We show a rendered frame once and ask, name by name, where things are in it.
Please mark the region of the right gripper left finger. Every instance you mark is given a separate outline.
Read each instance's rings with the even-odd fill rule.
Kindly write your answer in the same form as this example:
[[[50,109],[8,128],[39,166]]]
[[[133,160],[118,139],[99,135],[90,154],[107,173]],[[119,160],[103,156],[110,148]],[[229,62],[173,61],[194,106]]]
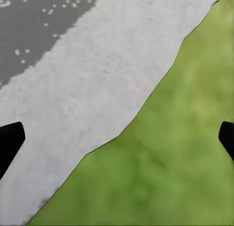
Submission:
[[[0,127],[0,180],[24,141],[25,132],[21,122]]]

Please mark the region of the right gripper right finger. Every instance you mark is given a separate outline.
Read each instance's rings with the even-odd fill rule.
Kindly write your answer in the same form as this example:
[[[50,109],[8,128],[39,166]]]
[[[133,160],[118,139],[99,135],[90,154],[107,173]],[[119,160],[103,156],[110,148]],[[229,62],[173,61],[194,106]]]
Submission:
[[[234,161],[234,123],[222,122],[218,138]]]

